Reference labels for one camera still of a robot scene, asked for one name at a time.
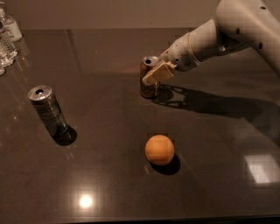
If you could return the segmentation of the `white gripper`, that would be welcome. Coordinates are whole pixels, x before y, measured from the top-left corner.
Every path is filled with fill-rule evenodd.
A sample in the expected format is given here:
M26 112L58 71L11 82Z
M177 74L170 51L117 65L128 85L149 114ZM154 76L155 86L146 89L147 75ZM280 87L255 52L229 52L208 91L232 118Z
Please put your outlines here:
M174 76L175 68L178 71L187 72L201 64L193 50L190 32L175 40L169 50L166 49L158 57L164 61L152 68L142 78L142 82L146 86L170 79Z

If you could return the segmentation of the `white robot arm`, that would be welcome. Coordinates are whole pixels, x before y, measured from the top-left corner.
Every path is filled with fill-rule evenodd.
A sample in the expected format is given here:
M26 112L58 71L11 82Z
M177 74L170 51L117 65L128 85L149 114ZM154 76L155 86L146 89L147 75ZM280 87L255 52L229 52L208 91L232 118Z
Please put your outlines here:
M215 18L175 40L142 81L150 86L248 47L280 74L280 22L263 0L220 0Z

